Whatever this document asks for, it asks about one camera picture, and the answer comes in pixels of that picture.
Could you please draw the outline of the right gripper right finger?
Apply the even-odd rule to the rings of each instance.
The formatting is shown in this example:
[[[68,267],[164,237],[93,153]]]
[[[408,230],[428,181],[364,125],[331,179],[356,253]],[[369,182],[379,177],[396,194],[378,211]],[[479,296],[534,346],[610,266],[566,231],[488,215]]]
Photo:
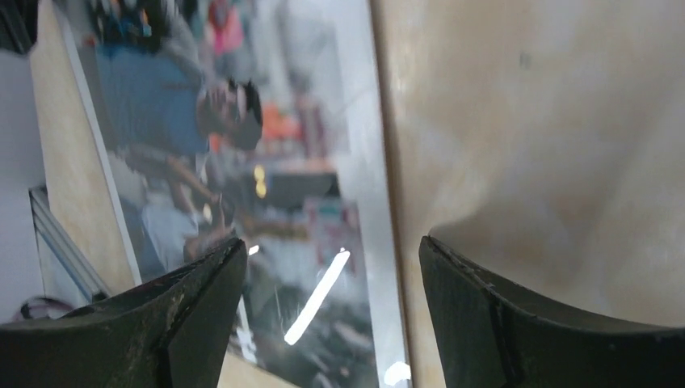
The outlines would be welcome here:
[[[449,387],[681,387],[684,330],[538,294],[426,236],[419,248]]]

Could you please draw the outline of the printed photo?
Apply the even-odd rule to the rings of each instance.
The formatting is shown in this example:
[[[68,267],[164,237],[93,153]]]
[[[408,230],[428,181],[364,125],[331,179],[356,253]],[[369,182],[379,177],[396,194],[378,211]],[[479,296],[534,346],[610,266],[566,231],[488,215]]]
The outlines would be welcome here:
[[[249,251],[220,386],[409,387],[369,3],[235,10],[241,43],[203,55],[257,83],[265,129],[198,162]]]

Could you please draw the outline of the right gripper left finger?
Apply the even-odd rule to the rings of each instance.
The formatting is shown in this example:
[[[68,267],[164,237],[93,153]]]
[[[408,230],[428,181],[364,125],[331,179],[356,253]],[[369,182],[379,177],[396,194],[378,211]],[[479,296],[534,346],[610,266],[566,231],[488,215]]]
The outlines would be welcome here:
[[[215,387],[246,274],[245,243],[58,319],[1,327],[4,387]]]

